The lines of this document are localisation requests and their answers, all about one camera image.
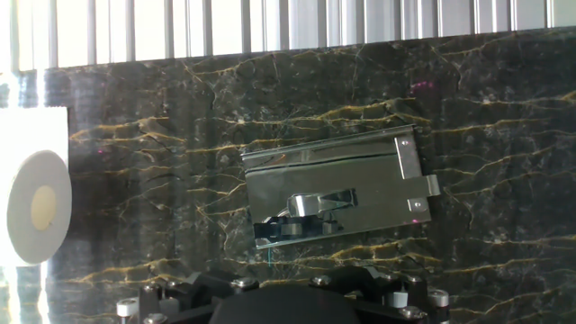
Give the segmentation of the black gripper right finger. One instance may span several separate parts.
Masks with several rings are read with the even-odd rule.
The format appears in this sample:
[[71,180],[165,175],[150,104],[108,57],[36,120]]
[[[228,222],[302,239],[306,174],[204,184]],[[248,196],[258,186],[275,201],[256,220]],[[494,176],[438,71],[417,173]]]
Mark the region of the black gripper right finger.
[[418,275],[348,265],[312,277],[309,286],[343,296],[361,323],[450,323],[449,293]]

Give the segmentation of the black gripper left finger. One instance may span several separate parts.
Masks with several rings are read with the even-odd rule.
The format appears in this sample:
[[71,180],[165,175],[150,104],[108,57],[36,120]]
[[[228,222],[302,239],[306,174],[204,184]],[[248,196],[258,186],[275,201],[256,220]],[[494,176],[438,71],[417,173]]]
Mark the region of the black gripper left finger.
[[253,277],[221,270],[196,272],[183,281],[153,280],[136,297],[118,301],[116,314],[120,324],[208,323],[224,299],[258,287]]

